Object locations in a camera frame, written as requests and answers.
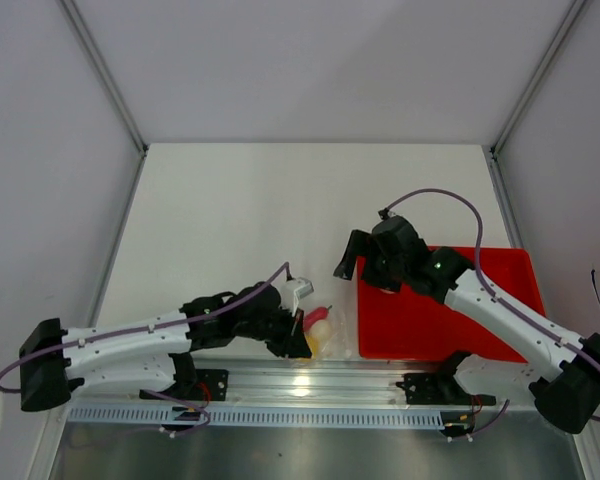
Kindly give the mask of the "yellow toy pepper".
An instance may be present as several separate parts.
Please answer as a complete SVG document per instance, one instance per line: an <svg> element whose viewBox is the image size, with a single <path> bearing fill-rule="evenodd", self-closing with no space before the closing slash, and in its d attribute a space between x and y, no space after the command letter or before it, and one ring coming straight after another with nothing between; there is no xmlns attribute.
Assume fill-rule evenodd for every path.
<svg viewBox="0 0 600 480"><path fill-rule="evenodd" d="M312 359L324 357L326 349L326 344L324 341L312 336L306 336L305 340L310 349Z"/></svg>

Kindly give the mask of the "clear zip top bag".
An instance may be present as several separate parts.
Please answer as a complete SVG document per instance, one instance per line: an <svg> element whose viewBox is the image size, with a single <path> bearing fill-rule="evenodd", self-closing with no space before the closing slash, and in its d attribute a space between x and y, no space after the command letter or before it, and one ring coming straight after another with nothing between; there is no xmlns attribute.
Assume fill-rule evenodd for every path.
<svg viewBox="0 0 600 480"><path fill-rule="evenodd" d="M311 361L353 358L346 317L340 308L334 305L310 307L304 316L303 333Z"/></svg>

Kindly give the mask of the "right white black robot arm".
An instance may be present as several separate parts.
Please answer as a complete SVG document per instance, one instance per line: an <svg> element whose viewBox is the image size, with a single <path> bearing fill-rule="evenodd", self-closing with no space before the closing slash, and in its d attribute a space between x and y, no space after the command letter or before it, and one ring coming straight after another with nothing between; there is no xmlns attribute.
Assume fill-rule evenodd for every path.
<svg viewBox="0 0 600 480"><path fill-rule="evenodd" d="M408 286L462 314L520 354L537 373L529 382L536 410L554 427L579 434L600 405L600 334L587 338L551 322L484 275L476 258L431 248L403 217L372 231L354 230L333 275L351 280L358 259L367 284L392 292Z"/></svg>

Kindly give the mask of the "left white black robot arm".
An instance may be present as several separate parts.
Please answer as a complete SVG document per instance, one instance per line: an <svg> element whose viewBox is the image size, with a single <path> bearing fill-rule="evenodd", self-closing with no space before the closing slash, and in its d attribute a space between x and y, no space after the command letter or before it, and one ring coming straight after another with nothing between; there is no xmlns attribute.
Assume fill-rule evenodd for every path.
<svg viewBox="0 0 600 480"><path fill-rule="evenodd" d="M192 355L236 338L261 342L278 358L308 359L300 302L314 291L293 278L276 288L259 282L239 293L199 297L121 330L40 322L19 350L20 407L51 410L80 394L137 394L192 400L199 375Z"/></svg>

